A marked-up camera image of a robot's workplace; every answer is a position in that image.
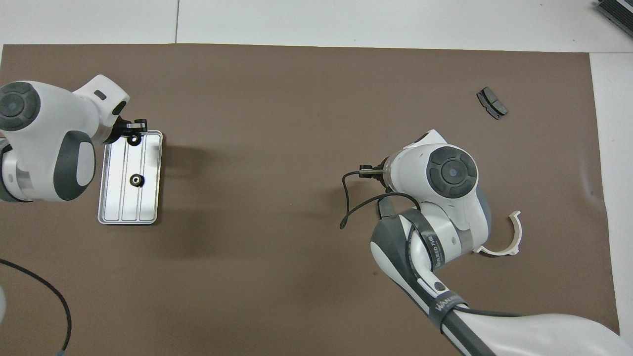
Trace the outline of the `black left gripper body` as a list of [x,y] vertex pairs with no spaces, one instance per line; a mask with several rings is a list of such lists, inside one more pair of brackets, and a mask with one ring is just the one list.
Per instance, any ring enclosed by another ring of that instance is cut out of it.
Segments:
[[111,143],[124,137],[128,145],[140,145],[142,135],[148,129],[146,119],[136,119],[133,122],[117,117],[111,131]]

